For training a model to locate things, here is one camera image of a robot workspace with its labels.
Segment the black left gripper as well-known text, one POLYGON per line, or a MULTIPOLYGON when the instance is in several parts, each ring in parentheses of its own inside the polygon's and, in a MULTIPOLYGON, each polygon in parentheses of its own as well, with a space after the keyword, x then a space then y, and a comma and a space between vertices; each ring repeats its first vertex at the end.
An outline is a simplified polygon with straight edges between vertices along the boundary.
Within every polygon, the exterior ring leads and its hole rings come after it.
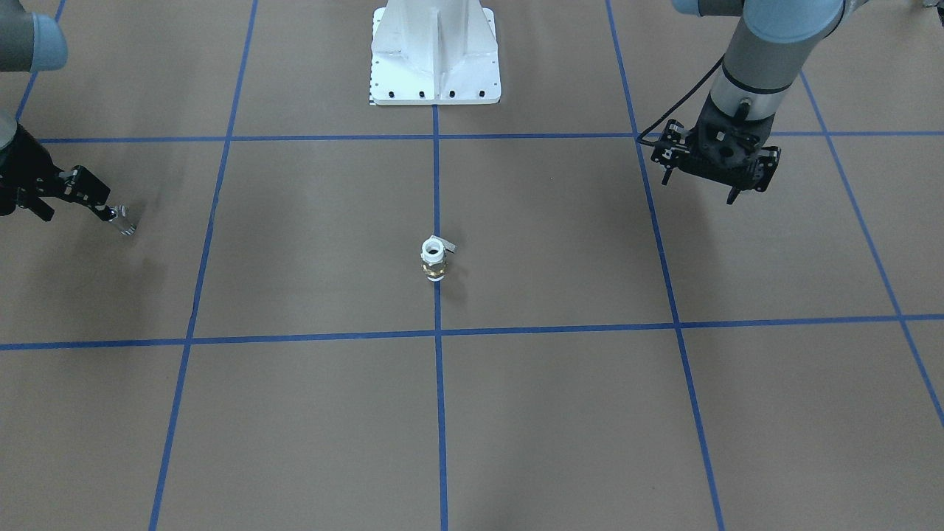
POLYGON ((764 171, 758 158, 764 141, 765 121, 749 121, 753 100, 739 97, 728 114, 708 97, 687 136, 687 172, 725 185, 758 185, 764 171))

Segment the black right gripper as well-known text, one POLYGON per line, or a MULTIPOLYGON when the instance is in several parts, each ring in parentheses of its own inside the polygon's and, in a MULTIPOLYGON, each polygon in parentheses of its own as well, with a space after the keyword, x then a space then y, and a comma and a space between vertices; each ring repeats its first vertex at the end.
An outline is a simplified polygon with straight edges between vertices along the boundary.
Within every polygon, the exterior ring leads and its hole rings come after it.
POLYGON ((61 172, 48 150, 23 125, 17 125, 2 148, 1 215, 23 208, 39 218, 54 216, 55 210, 43 197, 56 195, 55 181, 61 172))

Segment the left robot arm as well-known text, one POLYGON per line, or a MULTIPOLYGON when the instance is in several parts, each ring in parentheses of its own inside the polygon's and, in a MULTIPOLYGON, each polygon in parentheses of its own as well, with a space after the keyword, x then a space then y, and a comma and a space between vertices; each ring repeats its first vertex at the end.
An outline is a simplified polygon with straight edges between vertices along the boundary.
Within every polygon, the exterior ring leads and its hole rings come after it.
POLYGON ((694 127, 672 120, 652 159, 724 184, 738 194, 768 188, 781 148, 768 144, 783 98, 820 41, 846 23, 862 1, 676 1, 679 13, 735 17, 712 88, 694 127))

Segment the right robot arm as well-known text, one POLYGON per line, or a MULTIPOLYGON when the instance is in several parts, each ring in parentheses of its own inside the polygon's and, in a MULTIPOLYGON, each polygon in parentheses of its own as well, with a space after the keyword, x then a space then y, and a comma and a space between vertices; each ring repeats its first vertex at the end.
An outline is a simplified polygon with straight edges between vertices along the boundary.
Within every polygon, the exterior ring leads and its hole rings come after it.
MULTIPOLYGON (((3 72, 57 70, 68 60, 68 46, 53 18, 24 9, 20 1, 3 1, 1 14, 3 72)), ((28 209, 42 221, 55 210, 43 201, 54 196, 45 187, 61 169, 48 150, 9 112, 2 111, 2 215, 28 209)))

